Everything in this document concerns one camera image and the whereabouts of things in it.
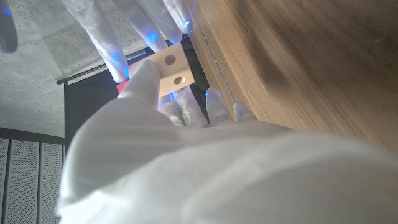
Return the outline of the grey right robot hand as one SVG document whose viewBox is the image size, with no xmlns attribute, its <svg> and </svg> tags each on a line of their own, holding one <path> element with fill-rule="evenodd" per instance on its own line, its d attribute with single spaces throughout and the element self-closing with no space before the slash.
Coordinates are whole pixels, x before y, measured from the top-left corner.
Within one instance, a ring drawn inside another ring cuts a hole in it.
<svg viewBox="0 0 398 224">
<path fill-rule="evenodd" d="M 113 80 L 116 83 L 127 80 L 130 77 L 127 59 L 99 2 L 96 0 L 62 2 L 67 11 L 86 30 L 111 72 Z M 114 0 L 113 3 L 154 52 L 167 48 L 165 37 L 175 44 L 181 41 L 183 34 L 193 31 L 191 11 L 183 1 Z"/>
</svg>

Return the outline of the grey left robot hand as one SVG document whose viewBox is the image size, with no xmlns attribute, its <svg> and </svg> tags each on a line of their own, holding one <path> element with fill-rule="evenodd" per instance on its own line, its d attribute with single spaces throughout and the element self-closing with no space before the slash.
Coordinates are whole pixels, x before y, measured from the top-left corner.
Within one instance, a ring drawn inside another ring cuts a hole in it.
<svg viewBox="0 0 398 224">
<path fill-rule="evenodd" d="M 396 223 L 397 155 L 354 138 L 207 114 L 186 88 L 159 98 L 150 60 L 71 141 L 62 223 Z"/>
</svg>

